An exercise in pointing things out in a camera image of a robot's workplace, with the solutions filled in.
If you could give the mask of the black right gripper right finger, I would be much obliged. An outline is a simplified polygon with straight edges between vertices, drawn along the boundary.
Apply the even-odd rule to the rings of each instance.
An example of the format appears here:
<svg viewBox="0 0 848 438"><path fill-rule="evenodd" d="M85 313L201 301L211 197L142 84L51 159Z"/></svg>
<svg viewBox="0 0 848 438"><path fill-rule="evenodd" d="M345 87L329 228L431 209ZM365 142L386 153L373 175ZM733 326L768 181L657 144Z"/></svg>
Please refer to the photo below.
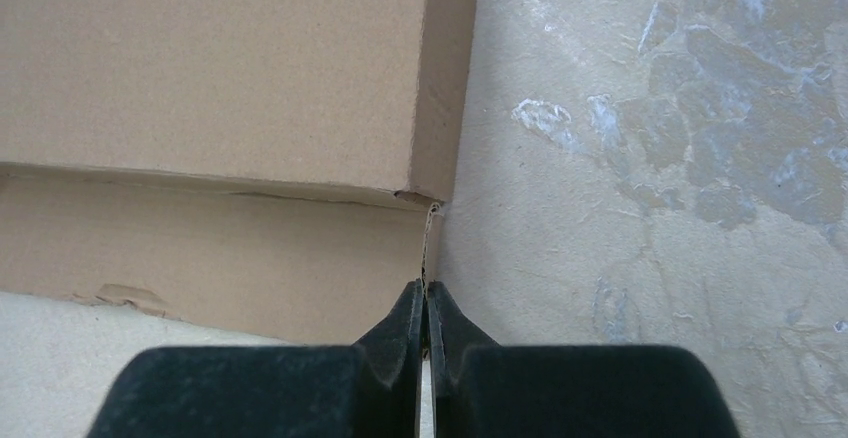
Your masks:
<svg viewBox="0 0 848 438"><path fill-rule="evenodd" d="M666 345L497 343L427 289L438 437L737 437L706 366Z"/></svg>

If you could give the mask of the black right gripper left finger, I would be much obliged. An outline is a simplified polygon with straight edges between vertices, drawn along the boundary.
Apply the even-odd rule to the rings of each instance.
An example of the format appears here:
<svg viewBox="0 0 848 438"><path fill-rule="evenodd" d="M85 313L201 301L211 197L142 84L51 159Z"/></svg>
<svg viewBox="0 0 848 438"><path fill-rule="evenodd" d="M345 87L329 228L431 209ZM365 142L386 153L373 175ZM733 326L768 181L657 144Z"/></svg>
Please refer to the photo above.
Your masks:
<svg viewBox="0 0 848 438"><path fill-rule="evenodd" d="M424 288L348 345L170 346L136 355L92 437L415 437Z"/></svg>

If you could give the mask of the brown cardboard box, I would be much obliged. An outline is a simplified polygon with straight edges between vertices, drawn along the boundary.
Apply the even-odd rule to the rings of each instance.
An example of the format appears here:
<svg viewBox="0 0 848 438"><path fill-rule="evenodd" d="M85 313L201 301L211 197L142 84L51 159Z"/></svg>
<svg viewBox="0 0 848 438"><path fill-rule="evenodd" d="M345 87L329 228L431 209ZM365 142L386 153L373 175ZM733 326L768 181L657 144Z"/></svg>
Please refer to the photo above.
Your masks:
<svg viewBox="0 0 848 438"><path fill-rule="evenodd" d="M432 281L477 0L1 0L1 288L349 343Z"/></svg>

